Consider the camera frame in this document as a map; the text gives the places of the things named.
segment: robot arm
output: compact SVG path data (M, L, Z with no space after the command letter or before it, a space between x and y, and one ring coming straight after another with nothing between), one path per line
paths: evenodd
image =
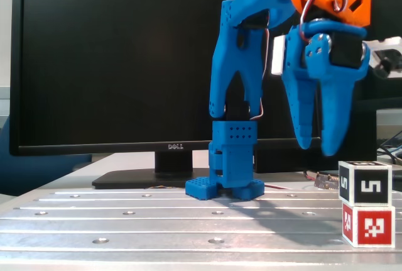
M369 24L370 0L233 0L222 3L219 39L212 60L209 113L213 122L209 144L210 175L186 183L186 193L211 199L219 188L250 200L264 193L264 183L253 180L253 149L262 96L263 38L295 11L300 25L283 39L282 79L288 96L296 138L302 148L312 139L314 96L322 91L322 150L333 155L349 125L354 84L367 74L370 51L362 44ZM322 20L304 23L309 18ZM226 98L239 74L244 101ZM233 105L241 113L228 113Z

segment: blue block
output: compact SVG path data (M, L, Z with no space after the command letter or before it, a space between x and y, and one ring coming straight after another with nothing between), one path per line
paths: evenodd
M232 189L233 196L243 201L250 201L256 197L262 196L264 194L264 190L264 182L260 180L253 180L245 187L237 187Z
M218 185L208 177L199 177L186 182L186 194L198 200L209 200L218 196Z

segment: stacked cubes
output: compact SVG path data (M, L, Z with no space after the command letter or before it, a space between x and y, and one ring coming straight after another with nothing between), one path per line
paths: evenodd
M342 232L354 247L395 247L392 166L339 162Z

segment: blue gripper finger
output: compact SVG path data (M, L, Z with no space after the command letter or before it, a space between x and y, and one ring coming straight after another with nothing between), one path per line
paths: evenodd
M316 34L305 49L308 75L318 79L322 94L322 151L334 155L340 148L349 127L353 89L356 81L363 79L369 68L370 49L366 52L359 69L332 65L329 59L330 37Z
M313 130L314 96L317 81L301 67L304 42L298 27L292 27L286 36L286 58L282 81L290 107L296 139L303 149L310 147Z

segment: dell logo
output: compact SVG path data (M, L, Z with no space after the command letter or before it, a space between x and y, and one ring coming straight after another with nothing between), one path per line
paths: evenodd
M169 144L168 149L169 150L184 150L182 144Z

